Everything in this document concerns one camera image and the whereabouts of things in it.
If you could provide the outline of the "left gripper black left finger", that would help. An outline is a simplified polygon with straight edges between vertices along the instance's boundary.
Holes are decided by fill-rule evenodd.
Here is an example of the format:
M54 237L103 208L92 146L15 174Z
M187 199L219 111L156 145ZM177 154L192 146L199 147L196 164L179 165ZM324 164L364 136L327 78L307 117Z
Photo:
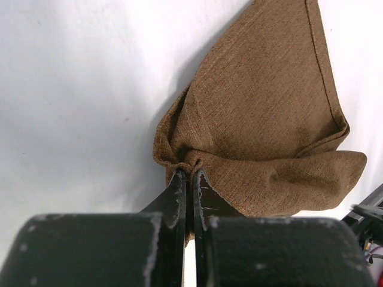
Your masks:
M177 170L138 213L41 214L26 221L2 286L181 286L187 179Z

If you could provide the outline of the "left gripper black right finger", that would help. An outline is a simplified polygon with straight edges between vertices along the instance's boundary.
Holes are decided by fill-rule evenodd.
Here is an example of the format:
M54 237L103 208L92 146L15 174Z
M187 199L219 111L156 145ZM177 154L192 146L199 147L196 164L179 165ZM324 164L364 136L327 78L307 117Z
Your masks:
M193 183L198 286L373 286L357 239L333 218L247 218Z

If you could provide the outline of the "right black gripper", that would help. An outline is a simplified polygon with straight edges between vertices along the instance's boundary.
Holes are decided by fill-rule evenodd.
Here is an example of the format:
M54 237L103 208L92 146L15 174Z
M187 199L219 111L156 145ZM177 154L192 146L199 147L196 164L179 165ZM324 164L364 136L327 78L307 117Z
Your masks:
M354 204L342 219L354 232L367 265L374 259L382 259L382 185L360 204Z

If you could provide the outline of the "brown cloth napkin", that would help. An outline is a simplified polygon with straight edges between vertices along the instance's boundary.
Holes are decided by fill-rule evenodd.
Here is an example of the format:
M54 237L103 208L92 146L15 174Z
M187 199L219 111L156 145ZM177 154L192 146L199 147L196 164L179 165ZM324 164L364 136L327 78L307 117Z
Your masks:
M248 217L338 206L367 162L349 134L317 1L254 1L157 126L167 178L204 169Z

